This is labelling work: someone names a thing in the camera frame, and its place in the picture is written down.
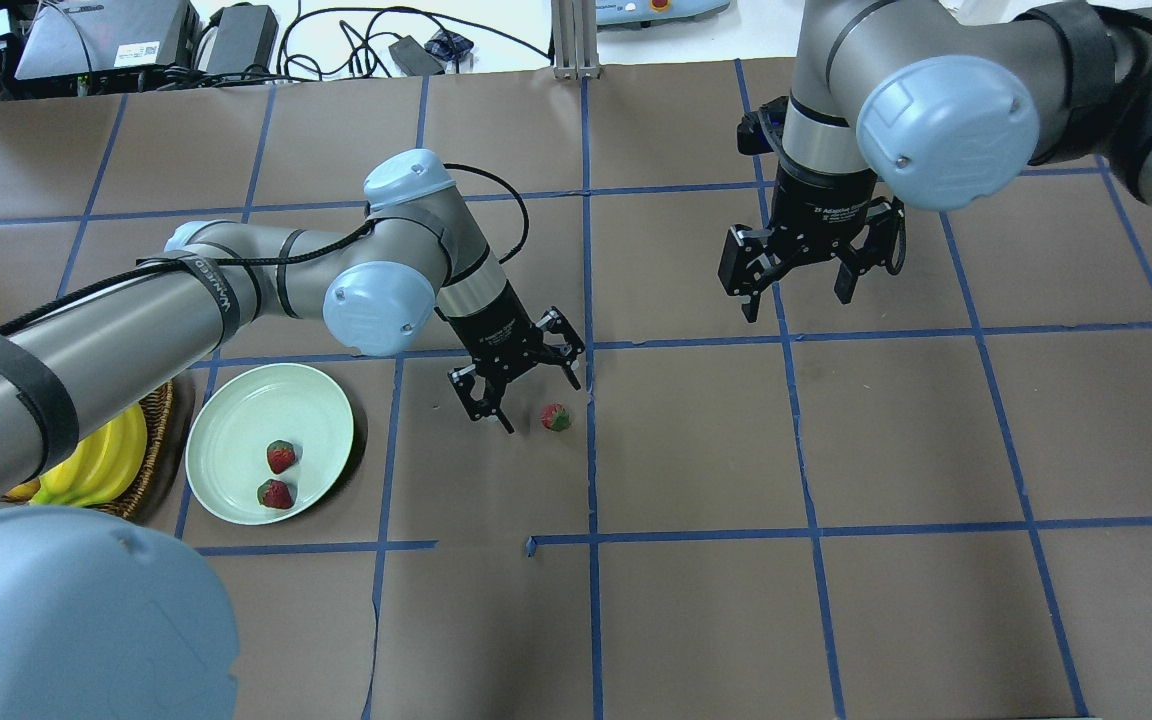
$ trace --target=blue joint cap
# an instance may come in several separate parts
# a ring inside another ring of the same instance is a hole
[[[182,247],[189,245],[189,241],[194,240],[194,236],[202,232],[202,228],[207,227],[207,225],[215,223],[232,223],[233,220],[189,220],[188,223],[180,225],[177,232],[172,233],[172,238],[162,248],[165,251],[180,250]]]
[[[856,119],[869,167],[917,209],[957,210],[1025,169],[1038,109],[1011,70],[975,55],[907,65],[870,92]]]
[[[433,151],[419,147],[399,152],[378,165],[362,182],[362,192],[371,202],[372,210],[385,210],[454,184],[456,181],[448,176],[444,161]]]

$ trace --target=round plate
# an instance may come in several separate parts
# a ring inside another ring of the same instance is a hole
[[[291,484],[293,506],[274,510],[256,488],[274,478],[265,448],[296,447],[296,465],[276,475]],[[353,409],[332,378],[308,365],[264,365],[232,379],[202,407],[189,430],[189,488],[217,518],[240,525],[288,520],[314,505],[340,477],[353,445]]]

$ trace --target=wicker basket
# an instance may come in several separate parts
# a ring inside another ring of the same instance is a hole
[[[145,458],[141,470],[123,495],[101,505],[92,505],[92,510],[107,511],[123,520],[145,518],[166,497],[175,478],[180,461],[180,442],[184,434],[182,418],[191,414],[194,393],[187,376],[167,381],[150,395],[141,399],[141,410],[145,411],[147,435]],[[22,505],[24,501],[1,498],[5,502]]]

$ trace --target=white label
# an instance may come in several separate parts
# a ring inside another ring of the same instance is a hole
[[[152,63],[159,56],[159,41],[132,41],[129,45],[119,45],[114,67],[131,68],[135,65]]]

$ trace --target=red strawberry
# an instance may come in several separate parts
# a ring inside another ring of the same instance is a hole
[[[553,406],[545,406],[545,409],[540,410],[540,424],[546,430],[554,430],[558,433],[573,426],[573,417],[562,402],[554,402]]]
[[[270,447],[265,448],[265,461],[268,461],[270,470],[273,470],[274,475],[279,475],[291,465],[296,465],[296,448],[291,447],[291,444],[285,439],[275,439],[274,442],[270,444]]]
[[[270,478],[256,490],[256,500],[274,510],[288,510],[291,507],[291,490],[283,480]]]

